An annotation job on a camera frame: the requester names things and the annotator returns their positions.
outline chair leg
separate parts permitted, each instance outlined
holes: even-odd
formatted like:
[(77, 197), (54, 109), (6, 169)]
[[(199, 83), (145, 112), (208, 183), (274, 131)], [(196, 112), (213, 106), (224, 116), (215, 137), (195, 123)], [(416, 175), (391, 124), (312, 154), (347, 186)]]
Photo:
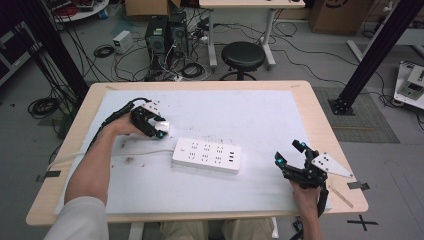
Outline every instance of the chair leg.
[(237, 81), (243, 81), (244, 80), (244, 71), (238, 70), (237, 71)]
[(225, 79), (226, 77), (228, 77), (228, 76), (230, 76), (230, 75), (235, 75), (235, 74), (237, 74), (237, 73), (236, 73), (236, 72), (227, 73), (227, 74), (225, 74), (224, 76), (222, 76), (222, 77), (219, 79), (219, 81), (224, 81), (224, 79)]
[(244, 73), (244, 75), (246, 75), (246, 76), (250, 77), (252, 80), (255, 80), (256, 81), (256, 78), (254, 76), (252, 76), (252, 75), (250, 75), (248, 73)]

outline stool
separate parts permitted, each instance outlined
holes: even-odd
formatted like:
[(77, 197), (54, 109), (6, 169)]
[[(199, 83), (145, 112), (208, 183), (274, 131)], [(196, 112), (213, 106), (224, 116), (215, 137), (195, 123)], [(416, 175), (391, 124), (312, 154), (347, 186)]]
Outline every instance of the stool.
[(233, 42), (222, 49), (222, 60), (232, 68), (237, 69), (237, 72), (227, 73), (219, 80), (230, 75), (237, 74), (237, 80), (244, 80), (244, 76), (248, 76), (256, 80), (252, 75), (246, 72), (256, 71), (265, 62), (265, 52), (261, 46), (249, 42)]

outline power strip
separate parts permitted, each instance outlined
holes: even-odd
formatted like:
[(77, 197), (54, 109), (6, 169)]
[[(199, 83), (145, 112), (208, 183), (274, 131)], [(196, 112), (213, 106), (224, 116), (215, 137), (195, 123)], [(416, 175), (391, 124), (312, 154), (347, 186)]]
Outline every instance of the power strip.
[(241, 148), (233, 145), (178, 139), (172, 163), (237, 174), (240, 170)]

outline cardboard box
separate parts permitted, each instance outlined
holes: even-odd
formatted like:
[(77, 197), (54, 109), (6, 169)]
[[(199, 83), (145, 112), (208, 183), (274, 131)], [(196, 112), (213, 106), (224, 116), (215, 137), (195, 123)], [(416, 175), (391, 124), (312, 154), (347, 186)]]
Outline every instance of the cardboard box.
[(355, 35), (375, 0), (316, 0), (309, 16), (312, 32)]
[(168, 15), (181, 0), (126, 0), (127, 16)]
[(311, 9), (312, 8), (284, 9), (278, 18), (286, 20), (308, 20)]

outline person's leg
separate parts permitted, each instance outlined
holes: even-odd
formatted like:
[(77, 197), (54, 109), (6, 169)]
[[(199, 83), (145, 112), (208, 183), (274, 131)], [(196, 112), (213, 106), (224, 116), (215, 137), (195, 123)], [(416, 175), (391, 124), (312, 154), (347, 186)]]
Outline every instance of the person's leg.
[(271, 218), (226, 220), (222, 225), (225, 240), (270, 240), (272, 231)]
[(207, 221), (162, 222), (162, 240), (208, 240)]

